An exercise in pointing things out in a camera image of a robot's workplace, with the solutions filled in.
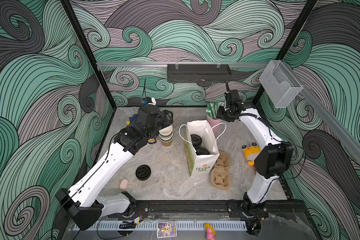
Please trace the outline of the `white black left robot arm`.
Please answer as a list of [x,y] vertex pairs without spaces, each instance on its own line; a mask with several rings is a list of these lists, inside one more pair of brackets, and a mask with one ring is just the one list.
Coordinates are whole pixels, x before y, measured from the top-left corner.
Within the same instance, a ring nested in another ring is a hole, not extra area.
[[160,110],[154,101],[139,107],[137,114],[130,118],[130,124],[111,138],[107,152],[89,172],[69,189],[60,189],[56,193],[56,199],[81,231],[89,229],[103,217],[134,214],[136,200],[128,192],[111,197],[100,197],[99,194],[113,175],[149,140],[173,124],[173,116],[171,111]]

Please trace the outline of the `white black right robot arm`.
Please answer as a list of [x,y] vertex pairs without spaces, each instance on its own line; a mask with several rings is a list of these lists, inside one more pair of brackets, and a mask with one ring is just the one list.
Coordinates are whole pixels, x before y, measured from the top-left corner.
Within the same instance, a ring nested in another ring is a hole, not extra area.
[[247,215],[263,210],[273,184],[289,169],[294,148],[273,133],[254,104],[242,101],[237,90],[226,90],[225,104],[218,108],[217,117],[226,122],[238,120],[244,123],[260,147],[261,151],[254,159],[256,176],[244,195],[243,210]]

